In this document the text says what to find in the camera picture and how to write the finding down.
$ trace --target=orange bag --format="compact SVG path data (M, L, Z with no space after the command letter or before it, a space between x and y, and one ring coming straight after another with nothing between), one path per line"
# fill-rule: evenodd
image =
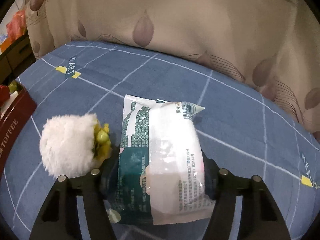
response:
M1 52L4 52L11 44L12 41L9 38L6 38L0 45Z
M17 11L7 24L8 38L14 42L27 30L25 10Z

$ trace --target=fabric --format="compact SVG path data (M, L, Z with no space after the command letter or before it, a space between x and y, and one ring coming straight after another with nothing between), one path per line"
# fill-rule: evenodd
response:
M55 67L67 66L74 56L78 76L67 78L62 67ZM315 138L257 91L216 71L154 51L84 41L52 51L19 79L37 109L6 162L0 212L21 240L29 238L54 183L39 153L46 120L56 115L96 113L101 123L109 123L111 141L119 145L126 94L205 107L193 119L202 150L236 176L261 176L292 239L298 240L306 232L320 210L320 191L307 186L304 178L320 185L320 145ZM231 240L237 238L240 201L239 197ZM83 239L89 240L82 198L78 199L78 210ZM208 221L139 227L114 224L113 228L117 238L124 240L195 240L202 239Z
M320 25L304 0L24 0L37 58L111 41L248 84L320 140Z

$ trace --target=beige curtain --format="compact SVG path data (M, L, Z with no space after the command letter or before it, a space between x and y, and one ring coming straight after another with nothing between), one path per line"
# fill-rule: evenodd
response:
M111 41L198 62L253 87L320 140L320 25L304 0L24 0L36 57Z

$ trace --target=barcode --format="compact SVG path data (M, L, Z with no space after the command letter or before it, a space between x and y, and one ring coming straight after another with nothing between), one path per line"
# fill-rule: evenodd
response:
M194 104L191 104L189 102L181 102L182 105L182 113L183 113L183 119L189 119L192 120L191 115L195 113L196 107Z

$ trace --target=yellow label tag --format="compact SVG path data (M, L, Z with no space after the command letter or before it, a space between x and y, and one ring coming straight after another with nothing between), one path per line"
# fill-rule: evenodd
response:
M311 180L303 175L301 175L301 184L312 187Z
M62 66L59 66L59 67L56 67L56 70L57 71L60 71L61 73L65 74L67 72L67 68L66 67L62 67ZM78 76L80 76L81 73L76 71L76 73L72 76L73 78L77 78Z

